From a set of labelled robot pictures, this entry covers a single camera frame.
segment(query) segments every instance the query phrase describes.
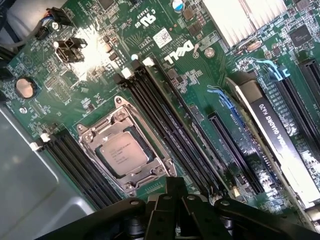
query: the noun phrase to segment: chip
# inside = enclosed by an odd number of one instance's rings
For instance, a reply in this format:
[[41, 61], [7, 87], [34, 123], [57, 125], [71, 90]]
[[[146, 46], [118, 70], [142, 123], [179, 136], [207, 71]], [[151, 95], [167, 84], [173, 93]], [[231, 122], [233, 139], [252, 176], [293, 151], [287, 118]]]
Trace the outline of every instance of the chip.
[[189, 26], [189, 27], [188, 27], [188, 30], [189, 30], [189, 33], [190, 33], [192, 36], [197, 35], [197, 30], [195, 29], [195, 27], [194, 27], [193, 25]]
[[290, 38], [293, 45], [297, 48], [301, 45], [309, 42], [312, 39], [312, 36], [306, 25], [303, 25], [296, 29], [294, 32], [290, 33]]
[[185, 20], [189, 21], [194, 18], [195, 14], [191, 8], [187, 8], [186, 10], [184, 10], [183, 16], [184, 16]]
[[114, 0], [98, 0], [104, 10], [107, 10], [115, 1]]
[[300, 0], [296, 4], [296, 8], [301, 12], [310, 6], [310, 0]]
[[107, 141], [97, 151], [119, 176], [126, 175], [148, 161], [147, 155], [129, 132]]
[[178, 73], [176, 70], [174, 70], [173, 68], [171, 68], [167, 73], [168, 77], [172, 80], [178, 77]]

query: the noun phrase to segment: wire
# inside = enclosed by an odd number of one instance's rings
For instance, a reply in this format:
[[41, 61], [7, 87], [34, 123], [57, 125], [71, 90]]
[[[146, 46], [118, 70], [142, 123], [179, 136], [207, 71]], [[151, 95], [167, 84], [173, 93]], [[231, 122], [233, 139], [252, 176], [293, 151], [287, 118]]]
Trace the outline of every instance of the wire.
[[12, 44], [0, 44], [0, 47], [3, 48], [17, 48], [20, 47], [22, 45], [25, 45], [30, 39], [32, 39], [40, 30], [40, 28], [42, 27], [43, 22], [40, 20], [37, 25], [35, 26], [35, 28], [32, 30], [32, 32], [30, 32], [30, 34], [28, 36], [25, 37], [25, 39], [23, 39], [22, 41], [19, 41], [17, 43], [12, 43]]
[[4, 29], [6, 30], [6, 32], [9, 34], [9, 36], [12, 38], [12, 40], [15, 43], [18, 43], [21, 41], [20, 38], [17, 36], [16, 32], [13, 30], [13, 28], [8, 22], [6, 22], [6, 24], [4, 25]]
[[54, 19], [54, 17], [52, 15], [48, 15], [48, 16], [42, 18], [40, 21], [42, 23], [44, 23], [46, 20], [53, 20], [53, 19]]

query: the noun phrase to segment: heatsink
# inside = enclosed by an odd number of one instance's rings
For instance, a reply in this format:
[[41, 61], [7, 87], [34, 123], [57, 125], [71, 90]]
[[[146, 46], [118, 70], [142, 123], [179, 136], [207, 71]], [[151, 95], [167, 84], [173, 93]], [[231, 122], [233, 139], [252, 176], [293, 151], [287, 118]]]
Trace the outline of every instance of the heatsink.
[[283, 0], [203, 0], [229, 48], [287, 11]]

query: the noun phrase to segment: ram slot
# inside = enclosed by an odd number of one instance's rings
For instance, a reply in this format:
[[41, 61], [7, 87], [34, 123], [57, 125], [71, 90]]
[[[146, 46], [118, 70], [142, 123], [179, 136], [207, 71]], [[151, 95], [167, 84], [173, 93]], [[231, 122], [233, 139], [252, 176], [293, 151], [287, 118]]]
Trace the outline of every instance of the ram slot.
[[122, 79], [121, 85], [129, 89], [143, 112], [153, 123], [161, 139], [173, 156], [182, 164], [188, 175], [204, 195], [220, 194], [224, 188], [210, 168], [206, 157], [195, 144], [185, 125], [162, 94], [157, 80], [142, 65], [135, 69], [130, 79]]
[[230, 156], [232, 156], [232, 159], [234, 160], [238, 168], [242, 171], [242, 174], [248, 181], [249, 185], [252, 187], [253, 191], [256, 194], [264, 193], [265, 190], [260, 184], [255, 172], [246, 163], [237, 145], [233, 141], [230, 133], [228, 132], [223, 122], [220, 120], [219, 116], [214, 113], [210, 115], [208, 119], [211, 122], [214, 130], [218, 133], [219, 138], [222, 141], [222, 145], [224, 145], [227, 152], [230, 154]]
[[97, 210], [122, 200], [66, 129], [55, 137], [45, 143], [43, 150], [50, 154]]
[[176, 99], [178, 100], [179, 104], [182, 106], [182, 108], [185, 111], [185, 113], [191, 119], [192, 124], [196, 127], [196, 131], [198, 132], [199, 137], [201, 139], [203, 139], [203, 141], [204, 141], [203, 144], [207, 148], [207, 151], [209, 153], [211, 153], [213, 155], [212, 158], [214, 158], [215, 161], [218, 161], [219, 164], [223, 167], [223, 169], [222, 169], [223, 174], [225, 176], [227, 176], [227, 178], [230, 180], [230, 183], [231, 183], [232, 187], [236, 186], [237, 184], [236, 184], [236, 180], [235, 180], [234, 176], [229, 171], [229, 169], [228, 169], [227, 165], [225, 164], [225, 162], [220, 158], [220, 156], [217, 153], [217, 151], [216, 151], [215, 147], [213, 146], [212, 142], [209, 140], [207, 134], [205, 133], [205, 131], [203, 130], [201, 125], [198, 123], [197, 119], [192, 114], [191, 110], [189, 109], [188, 105], [184, 101], [183, 97], [180, 95], [180, 93], [178, 92], [177, 88], [175, 88], [175, 86], [173, 85], [172, 81], [168, 77], [167, 73], [162, 69], [161, 64], [159, 63], [159, 61], [157, 59], [155, 59], [155, 58], [153, 60], [155, 62], [156, 69], [160, 73], [162, 73], [162, 75], [164, 76], [165, 82], [170, 87], [171, 92], [176, 97]]
[[320, 161], [320, 136], [304, 103], [289, 78], [275, 84], [288, 106], [299, 130], [307, 141], [313, 156]]
[[299, 67], [315, 101], [320, 106], [320, 69], [318, 62], [315, 59], [308, 59], [300, 63]]

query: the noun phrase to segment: electronic component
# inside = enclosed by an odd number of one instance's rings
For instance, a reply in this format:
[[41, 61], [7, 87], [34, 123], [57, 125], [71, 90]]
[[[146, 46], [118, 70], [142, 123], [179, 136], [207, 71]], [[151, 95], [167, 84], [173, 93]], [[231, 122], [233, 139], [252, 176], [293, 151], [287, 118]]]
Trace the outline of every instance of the electronic component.
[[305, 206], [320, 199], [320, 192], [286, 129], [257, 81], [245, 72], [226, 78], [234, 96], [246, 107], [280, 164], [282, 173]]
[[28, 77], [20, 78], [16, 81], [15, 89], [23, 99], [31, 99], [37, 94], [36, 83]]
[[[80, 144], [90, 159], [130, 196], [135, 196], [141, 186], [164, 175], [176, 176], [168, 153], [162, 148], [158, 154], [149, 142], [151, 138], [161, 149], [161, 143], [132, 104], [116, 96], [115, 105], [116, 110], [96, 124], [77, 126]], [[139, 126], [143, 126], [148, 137]]]
[[308, 59], [299, 64], [306, 83], [315, 101], [320, 106], [320, 68], [317, 60]]
[[134, 76], [125, 79], [116, 74], [115, 83], [130, 90], [134, 100], [146, 113], [148, 120], [153, 124], [174, 158], [177, 161], [183, 159], [181, 165], [200, 191], [207, 195], [209, 194], [208, 189], [214, 188], [213, 192], [218, 193], [224, 187], [216, 172], [194, 142], [175, 110], [172, 109], [167, 98], [162, 94], [156, 79], [137, 60], [134, 60], [131, 65], [134, 69]]
[[298, 29], [294, 30], [289, 34], [293, 45], [297, 48], [301, 45], [309, 42], [312, 39], [312, 36], [306, 25], [302, 25]]
[[253, 43], [251, 43], [246, 50], [248, 51], [248, 53], [252, 53], [253, 51], [257, 50], [258, 48], [260, 48], [262, 46], [262, 41], [258, 40], [255, 41]]
[[309, 6], [310, 6], [310, 0], [300, 0], [296, 3], [296, 8], [300, 12], [305, 10]]
[[311, 119], [290, 78], [278, 81], [275, 85], [281, 93], [285, 104], [288, 106], [300, 132], [308, 142], [313, 156], [320, 161], [320, 136], [317, 127]]
[[208, 120], [212, 124], [214, 130], [219, 135], [219, 140], [223, 142], [224, 148], [227, 150], [232, 160], [236, 163], [237, 167], [241, 170], [245, 179], [252, 187], [256, 194], [263, 193], [265, 190], [259, 182], [258, 177], [253, 172], [252, 168], [246, 163], [242, 153], [233, 141], [232, 136], [228, 132], [226, 126], [222, 123], [217, 113], [212, 113], [208, 116]]
[[177, 71], [173, 68], [171, 68], [166, 74], [171, 80], [176, 79], [179, 76]]
[[64, 10], [53, 7], [53, 8], [47, 8], [47, 11], [50, 15], [52, 15], [53, 20], [56, 23], [60, 25], [65, 25], [65, 26], [70, 26], [72, 24]]
[[211, 16], [229, 48], [247, 39], [257, 30], [287, 11], [283, 0], [204, 0]]
[[188, 27], [189, 33], [192, 36], [196, 36], [202, 29], [202, 26], [199, 22], [195, 22], [191, 26]]
[[110, 53], [113, 50], [113, 48], [109, 43], [106, 42], [104, 45], [104, 50], [106, 53]]
[[192, 8], [188, 7], [186, 10], [183, 11], [183, 16], [185, 20], [189, 21], [194, 18], [195, 14]]
[[55, 41], [55, 54], [63, 63], [76, 63], [84, 60], [80, 49], [87, 46], [84, 39], [70, 37], [66, 41]]
[[41, 146], [40, 151], [47, 151], [52, 156], [97, 210], [104, 209], [122, 199], [68, 130], [51, 135], [50, 138], [52, 140], [46, 143], [37, 143]]
[[173, 0], [172, 7], [176, 13], [180, 14], [185, 10], [185, 3], [182, 0]]
[[34, 36], [37, 40], [41, 41], [45, 39], [49, 34], [50, 34], [49, 29], [46, 26], [42, 26]]
[[101, 4], [104, 10], [107, 10], [115, 2], [115, 0], [98, 0], [98, 2]]
[[117, 57], [118, 57], [118, 55], [114, 52], [109, 56], [109, 59], [110, 59], [110, 61], [114, 61], [117, 59]]
[[201, 112], [199, 112], [199, 109], [196, 105], [194, 104], [191, 105], [190, 111], [192, 112], [193, 116], [199, 123], [201, 123], [205, 119], [204, 116], [201, 114]]

